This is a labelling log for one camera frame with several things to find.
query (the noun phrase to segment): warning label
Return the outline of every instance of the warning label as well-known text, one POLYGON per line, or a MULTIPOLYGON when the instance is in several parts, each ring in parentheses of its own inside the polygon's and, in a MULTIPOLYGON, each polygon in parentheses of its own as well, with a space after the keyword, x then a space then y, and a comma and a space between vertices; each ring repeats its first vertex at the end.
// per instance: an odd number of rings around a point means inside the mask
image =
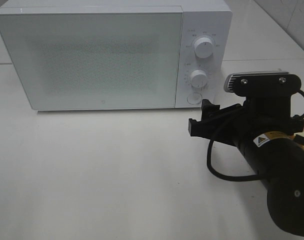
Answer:
POLYGON ((289 139, 289 136, 281 131, 268 131, 268 132, 265 132, 265 133, 257 136, 256 138, 254 138, 253 142, 258 147, 261 147, 262 145, 264 145, 274 139, 289 139))

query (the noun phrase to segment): microwave door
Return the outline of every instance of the microwave door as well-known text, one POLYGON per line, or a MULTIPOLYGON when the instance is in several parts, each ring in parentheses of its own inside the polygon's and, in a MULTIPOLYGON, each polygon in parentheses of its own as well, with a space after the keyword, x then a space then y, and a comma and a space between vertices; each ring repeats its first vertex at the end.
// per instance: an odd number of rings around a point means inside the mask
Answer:
POLYGON ((174 108, 180 7, 21 9, 0 32, 33 109, 174 108))

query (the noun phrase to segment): screw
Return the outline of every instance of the screw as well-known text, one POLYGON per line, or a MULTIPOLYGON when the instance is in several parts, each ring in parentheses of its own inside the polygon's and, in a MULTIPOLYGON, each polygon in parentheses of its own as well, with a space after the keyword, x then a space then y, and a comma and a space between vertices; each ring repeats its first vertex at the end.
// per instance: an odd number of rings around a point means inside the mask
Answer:
POLYGON ((241 80, 241 84, 243 84, 243 85, 248 84, 248 80, 242 79, 242 80, 241 80))
POLYGON ((287 79, 286 79, 285 77, 280 77, 280 78, 278 79, 278 82, 279 82, 280 84, 284 84, 286 81, 287 81, 287 79))
POLYGON ((294 191, 294 196, 297 197, 297 198, 300 197, 301 196, 300 190, 295 190, 294 191))

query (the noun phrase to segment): white knob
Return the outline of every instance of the white knob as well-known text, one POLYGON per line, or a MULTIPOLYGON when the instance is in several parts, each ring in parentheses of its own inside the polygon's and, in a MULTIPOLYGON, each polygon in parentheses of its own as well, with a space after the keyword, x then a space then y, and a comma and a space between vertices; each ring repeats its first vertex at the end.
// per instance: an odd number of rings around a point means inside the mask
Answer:
POLYGON ((195 55, 201 59, 205 59, 210 57, 213 53, 214 41, 207 36, 203 36, 198 38, 193 46, 195 55))
POLYGON ((208 83, 208 76, 203 70, 195 70, 190 75, 192 87, 203 88, 208 83))

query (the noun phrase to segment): control panel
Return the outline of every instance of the control panel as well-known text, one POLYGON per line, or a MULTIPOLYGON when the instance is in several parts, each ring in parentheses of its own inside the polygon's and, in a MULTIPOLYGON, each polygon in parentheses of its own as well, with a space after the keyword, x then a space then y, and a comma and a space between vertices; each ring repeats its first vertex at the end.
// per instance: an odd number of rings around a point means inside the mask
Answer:
POLYGON ((199 107, 202 99, 214 99, 214 76, 221 69, 231 17, 230 11, 183 13, 176 108, 199 107))

